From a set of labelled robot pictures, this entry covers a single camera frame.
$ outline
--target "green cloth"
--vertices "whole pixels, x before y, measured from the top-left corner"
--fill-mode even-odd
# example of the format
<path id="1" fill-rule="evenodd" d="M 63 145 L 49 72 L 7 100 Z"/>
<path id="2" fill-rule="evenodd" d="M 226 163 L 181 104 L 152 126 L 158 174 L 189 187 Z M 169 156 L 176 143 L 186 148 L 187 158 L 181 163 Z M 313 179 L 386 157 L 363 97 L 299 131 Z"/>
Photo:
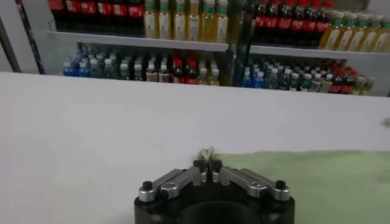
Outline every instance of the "green cloth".
<path id="1" fill-rule="evenodd" d="M 224 166 L 285 180 L 296 224 L 390 223 L 390 152 L 219 154 Z"/>

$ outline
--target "black bolt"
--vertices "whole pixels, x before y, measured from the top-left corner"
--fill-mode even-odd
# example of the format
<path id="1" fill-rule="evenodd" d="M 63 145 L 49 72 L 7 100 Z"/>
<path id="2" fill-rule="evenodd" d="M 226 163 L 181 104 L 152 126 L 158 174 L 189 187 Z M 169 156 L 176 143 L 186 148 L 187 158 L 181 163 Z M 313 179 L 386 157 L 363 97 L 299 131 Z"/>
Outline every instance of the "black bolt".
<path id="1" fill-rule="evenodd" d="M 153 183 L 151 181 L 144 181 L 142 183 L 142 188 L 145 190 L 145 191 L 149 191 L 153 188 Z"/>
<path id="2" fill-rule="evenodd" d="M 276 181 L 276 189 L 284 189 L 286 188 L 286 182 L 284 182 L 283 180 L 277 180 Z"/>

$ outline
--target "red label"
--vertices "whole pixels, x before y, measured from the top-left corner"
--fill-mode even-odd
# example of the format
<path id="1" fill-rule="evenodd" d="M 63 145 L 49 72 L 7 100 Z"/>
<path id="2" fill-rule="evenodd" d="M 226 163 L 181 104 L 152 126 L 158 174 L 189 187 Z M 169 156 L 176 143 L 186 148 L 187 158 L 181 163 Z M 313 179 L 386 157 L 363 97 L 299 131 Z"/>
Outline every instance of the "red label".
<path id="1" fill-rule="evenodd" d="M 303 20 L 301 19 L 295 19 L 291 22 L 290 29 L 292 30 L 301 30 L 303 26 Z"/>
<path id="2" fill-rule="evenodd" d="M 316 24 L 316 31 L 324 33 L 328 29 L 329 23 L 318 22 Z"/>
<path id="3" fill-rule="evenodd" d="M 313 31 L 315 27 L 316 27 L 316 22 L 314 21 L 305 20 L 303 22 L 303 29 L 306 31 Z"/>
<path id="4" fill-rule="evenodd" d="M 144 5 L 129 5 L 129 16 L 141 18 L 144 16 Z"/>
<path id="5" fill-rule="evenodd" d="M 66 8 L 68 9 L 68 12 L 80 12 L 81 11 L 81 5 L 79 1 L 66 1 Z"/>
<path id="6" fill-rule="evenodd" d="M 112 15 L 112 5 L 111 3 L 98 3 L 99 13 L 103 15 Z"/>
<path id="7" fill-rule="evenodd" d="M 265 16 L 258 16 L 256 17 L 256 27 L 263 27 L 266 23 L 266 17 Z"/>
<path id="8" fill-rule="evenodd" d="M 266 27 L 270 27 L 270 28 L 276 27 L 277 21 L 278 21 L 277 18 L 267 17 L 266 18 Z"/>
<path id="9" fill-rule="evenodd" d="M 114 15 L 127 16 L 127 6 L 126 5 L 113 4 L 113 7 L 114 7 Z"/>
<path id="10" fill-rule="evenodd" d="M 278 27 L 282 29 L 287 29 L 290 27 L 291 19 L 280 18 L 278 21 Z"/>
<path id="11" fill-rule="evenodd" d="M 96 13 L 96 3 L 95 2 L 81 2 L 81 10 L 84 14 L 94 14 Z"/>
<path id="12" fill-rule="evenodd" d="M 62 0 L 48 0 L 48 3 L 51 10 L 63 10 L 65 8 Z"/>

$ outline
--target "shelf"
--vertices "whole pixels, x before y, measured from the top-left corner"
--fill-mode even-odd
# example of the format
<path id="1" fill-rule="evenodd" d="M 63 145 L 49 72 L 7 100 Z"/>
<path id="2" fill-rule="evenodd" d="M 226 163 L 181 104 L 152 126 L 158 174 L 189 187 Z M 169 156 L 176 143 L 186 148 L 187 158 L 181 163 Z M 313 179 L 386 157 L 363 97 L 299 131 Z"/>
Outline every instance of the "shelf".
<path id="1" fill-rule="evenodd" d="M 344 52 L 344 51 L 324 51 L 315 49 L 301 49 L 292 47 L 270 47 L 256 46 L 250 47 L 251 54 L 269 54 L 286 55 L 295 57 L 315 57 L 315 58 L 334 58 L 334 59 L 352 59 L 352 60 L 376 60 L 390 58 L 390 54 L 364 53 L 364 52 Z"/>
<path id="2" fill-rule="evenodd" d="M 58 41 L 73 41 L 81 43 L 96 44 L 117 44 L 139 47 L 163 47 L 174 49 L 188 49 L 200 51 L 224 52 L 228 49 L 228 44 L 204 43 L 195 41 L 177 41 L 137 37 L 121 37 L 111 35 L 97 35 L 89 33 L 70 33 L 47 31 L 47 34 Z"/>

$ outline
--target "white table surface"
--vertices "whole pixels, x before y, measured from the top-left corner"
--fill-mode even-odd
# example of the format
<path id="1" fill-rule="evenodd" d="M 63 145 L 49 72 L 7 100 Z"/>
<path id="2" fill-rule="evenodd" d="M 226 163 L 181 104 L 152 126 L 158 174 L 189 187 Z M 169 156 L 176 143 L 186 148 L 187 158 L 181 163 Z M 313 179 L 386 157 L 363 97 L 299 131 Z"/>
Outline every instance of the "white table surface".
<path id="1" fill-rule="evenodd" d="M 0 73 L 0 223 L 128 224 L 211 145 L 389 150 L 390 99 Z"/>

